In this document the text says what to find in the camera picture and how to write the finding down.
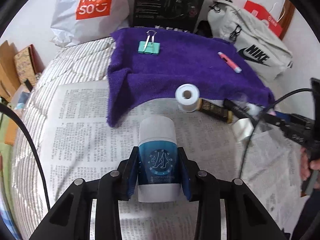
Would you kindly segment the person's right hand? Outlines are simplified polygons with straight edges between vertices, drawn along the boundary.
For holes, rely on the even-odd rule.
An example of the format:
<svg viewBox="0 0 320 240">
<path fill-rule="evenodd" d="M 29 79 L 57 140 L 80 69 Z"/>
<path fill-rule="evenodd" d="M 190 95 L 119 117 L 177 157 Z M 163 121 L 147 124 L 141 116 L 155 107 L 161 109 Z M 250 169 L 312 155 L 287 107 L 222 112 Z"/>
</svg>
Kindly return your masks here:
<svg viewBox="0 0 320 240">
<path fill-rule="evenodd" d="M 300 177 L 302 181 L 306 181 L 311 175 L 310 170 L 319 170 L 320 162 L 319 159 L 310 161 L 307 156 L 306 148 L 302 147 L 300 152 Z"/>
</svg>

